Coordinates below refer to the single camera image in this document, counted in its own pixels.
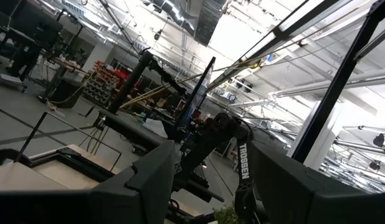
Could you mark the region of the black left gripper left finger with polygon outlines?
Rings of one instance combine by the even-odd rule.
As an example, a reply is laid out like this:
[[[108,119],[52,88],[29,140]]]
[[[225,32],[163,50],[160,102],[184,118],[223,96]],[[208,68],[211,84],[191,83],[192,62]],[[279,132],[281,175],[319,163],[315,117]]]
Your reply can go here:
[[[111,171],[93,154],[87,159]],[[163,224],[174,179],[174,142],[166,141],[124,170],[98,183],[51,161],[28,168],[0,166],[0,224]]]

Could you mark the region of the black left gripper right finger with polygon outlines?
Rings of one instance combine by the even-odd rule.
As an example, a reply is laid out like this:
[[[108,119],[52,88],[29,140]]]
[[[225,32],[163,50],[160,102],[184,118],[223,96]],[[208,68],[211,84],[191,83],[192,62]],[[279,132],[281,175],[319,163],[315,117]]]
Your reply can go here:
[[[385,192],[363,192],[252,143],[248,162],[271,224],[385,224]]]

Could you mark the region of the black metal wood-board shelf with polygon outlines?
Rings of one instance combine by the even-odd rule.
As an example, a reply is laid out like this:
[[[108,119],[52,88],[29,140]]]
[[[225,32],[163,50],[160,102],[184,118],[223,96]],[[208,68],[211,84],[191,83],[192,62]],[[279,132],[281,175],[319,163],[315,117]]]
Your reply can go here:
[[[70,126],[71,129],[70,129],[69,132],[74,132],[74,131],[80,132],[80,133],[86,135],[86,137],[88,137],[88,138],[90,138],[90,139],[94,139],[94,140],[96,140],[96,142],[99,142],[100,144],[102,144],[102,145],[104,145],[104,146],[110,148],[111,150],[117,152],[117,153],[118,153],[118,157],[117,157],[117,159],[115,160],[115,162],[114,162],[114,164],[113,164],[113,166],[112,166],[112,168],[111,168],[111,171],[115,168],[117,162],[119,161],[119,159],[120,159],[120,157],[121,157],[121,155],[122,155],[122,152],[121,152],[121,151],[119,151],[118,149],[115,149],[114,147],[112,147],[112,146],[110,146],[110,145],[104,143],[100,138],[96,138],[94,135],[89,134],[89,133],[86,133],[84,130],[82,130],[82,129],[80,129],[80,128],[78,128],[78,127],[76,127],[76,126],[70,124],[69,122],[67,122],[67,121],[65,121],[65,120],[63,120],[63,119],[61,119],[61,118],[59,118],[58,116],[56,116],[56,115],[54,115],[54,114],[52,114],[52,113],[48,113],[48,112],[44,112],[44,113],[42,114],[42,116],[39,118],[37,124],[33,127],[33,129],[32,129],[32,131],[31,131],[30,135],[28,135],[28,137],[27,137],[27,139],[26,139],[24,145],[21,147],[20,154],[22,154],[22,153],[26,150],[26,147],[29,145],[30,141],[31,141],[32,139],[34,139],[34,136],[35,136],[36,132],[40,132],[40,129],[39,129],[40,126],[41,126],[41,124],[44,122],[44,120],[46,119],[46,117],[48,117],[48,116],[50,116],[51,118],[56,119],[57,121],[60,121],[61,123],[66,124],[67,126]]]

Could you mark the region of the small green potted plant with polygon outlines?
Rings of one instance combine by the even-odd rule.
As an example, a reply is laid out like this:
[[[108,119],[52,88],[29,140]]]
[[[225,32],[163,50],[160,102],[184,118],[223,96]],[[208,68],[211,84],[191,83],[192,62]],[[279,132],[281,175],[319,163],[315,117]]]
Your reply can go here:
[[[224,205],[213,210],[217,224],[245,224],[235,212],[234,204]]]

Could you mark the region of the white paper sheet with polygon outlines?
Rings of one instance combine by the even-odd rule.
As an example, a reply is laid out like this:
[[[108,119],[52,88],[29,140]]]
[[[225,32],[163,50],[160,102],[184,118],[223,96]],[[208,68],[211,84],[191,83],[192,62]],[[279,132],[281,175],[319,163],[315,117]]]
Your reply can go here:
[[[161,136],[162,138],[168,138],[165,128],[160,120],[147,118],[143,126],[149,129],[150,131],[154,132],[155,134]]]

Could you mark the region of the red parts bin rack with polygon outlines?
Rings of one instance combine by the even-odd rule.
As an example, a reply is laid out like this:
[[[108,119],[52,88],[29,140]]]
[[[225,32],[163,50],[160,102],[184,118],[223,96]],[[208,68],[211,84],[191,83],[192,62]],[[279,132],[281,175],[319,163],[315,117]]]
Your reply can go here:
[[[129,68],[113,68],[111,65],[97,60],[93,66],[91,78],[87,81],[83,96],[99,105],[106,107],[116,97],[131,70]]]

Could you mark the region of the black floor box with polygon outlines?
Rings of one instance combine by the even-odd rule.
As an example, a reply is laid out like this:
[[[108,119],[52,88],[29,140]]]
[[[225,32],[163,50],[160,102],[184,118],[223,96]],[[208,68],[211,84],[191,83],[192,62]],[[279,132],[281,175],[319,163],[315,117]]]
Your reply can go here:
[[[71,109],[75,106],[83,90],[82,82],[61,78],[54,92],[49,96],[49,101],[51,103],[58,102],[58,108]]]

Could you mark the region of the black desk pole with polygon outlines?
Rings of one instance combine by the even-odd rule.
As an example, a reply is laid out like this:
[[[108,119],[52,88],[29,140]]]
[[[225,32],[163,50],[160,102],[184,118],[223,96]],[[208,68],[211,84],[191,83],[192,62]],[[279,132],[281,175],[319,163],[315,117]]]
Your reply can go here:
[[[158,62],[153,58],[153,54],[145,50],[139,59],[137,66],[133,69],[129,78],[125,81],[124,85],[118,92],[116,98],[108,107],[108,111],[115,114],[121,107],[121,104],[126,100],[130,91],[132,91],[138,79],[141,77],[145,68],[156,71],[161,79],[171,85],[179,94],[185,95],[186,89],[176,83],[176,80],[163,68],[161,68]]]

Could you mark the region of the black flat monitor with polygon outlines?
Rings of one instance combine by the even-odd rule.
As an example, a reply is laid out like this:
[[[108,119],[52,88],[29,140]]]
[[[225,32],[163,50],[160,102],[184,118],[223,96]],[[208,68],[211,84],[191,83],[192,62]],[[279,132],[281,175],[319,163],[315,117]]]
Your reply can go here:
[[[174,123],[175,129],[181,129],[186,127],[190,120],[193,118],[193,113],[204,98],[207,86],[210,83],[215,61],[216,58],[212,57],[205,71],[199,78],[197,85],[194,87],[190,97],[188,98],[185,106],[183,107],[181,113],[179,114]]]

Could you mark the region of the black overhead light bar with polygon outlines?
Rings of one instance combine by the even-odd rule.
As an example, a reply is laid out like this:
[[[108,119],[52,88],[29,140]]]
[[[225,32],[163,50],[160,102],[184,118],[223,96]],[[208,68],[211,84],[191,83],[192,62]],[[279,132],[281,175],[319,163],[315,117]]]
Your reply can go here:
[[[209,84],[207,90],[212,91],[219,87],[239,72],[251,67],[262,57],[272,54],[281,45],[351,2],[358,7],[366,4],[364,0],[304,0],[285,19],[246,51],[238,61],[221,68],[222,74]]]

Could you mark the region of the black background workbench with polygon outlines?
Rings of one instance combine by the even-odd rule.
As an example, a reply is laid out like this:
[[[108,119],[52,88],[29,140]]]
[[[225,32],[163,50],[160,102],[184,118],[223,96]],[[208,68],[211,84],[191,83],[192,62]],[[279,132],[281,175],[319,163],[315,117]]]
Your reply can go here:
[[[8,73],[24,80],[40,51],[51,50],[62,29],[61,23],[28,0],[0,0],[0,55],[14,61]]]

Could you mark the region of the black metal rig frame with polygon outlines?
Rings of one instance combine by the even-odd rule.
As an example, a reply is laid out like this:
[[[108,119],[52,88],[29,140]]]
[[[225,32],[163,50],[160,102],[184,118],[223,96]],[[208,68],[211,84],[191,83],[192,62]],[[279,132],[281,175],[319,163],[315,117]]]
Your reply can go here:
[[[3,165],[7,159],[15,162],[18,156],[19,151],[15,149],[0,149],[0,166]],[[59,161],[71,169],[96,180],[98,183],[104,182],[115,175],[113,172],[99,165],[98,162],[87,159],[81,152],[77,152],[70,147],[54,149],[53,151],[44,152],[41,155],[34,155],[32,157],[27,157],[25,154],[22,154],[18,160],[18,162],[28,168],[36,168],[51,161]]]

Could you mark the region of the black rig upright post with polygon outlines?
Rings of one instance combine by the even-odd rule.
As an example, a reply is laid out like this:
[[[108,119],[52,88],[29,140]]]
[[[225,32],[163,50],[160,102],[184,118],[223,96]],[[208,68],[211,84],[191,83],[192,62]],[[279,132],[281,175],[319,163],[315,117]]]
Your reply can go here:
[[[385,0],[377,0],[371,6],[363,25],[343,59],[335,77],[332,79],[325,96],[317,107],[308,127],[303,132],[303,136],[301,140],[299,140],[295,152],[292,154],[292,159],[304,163],[358,60],[365,57],[385,39],[385,30],[375,38],[372,37],[379,22],[384,18]]]

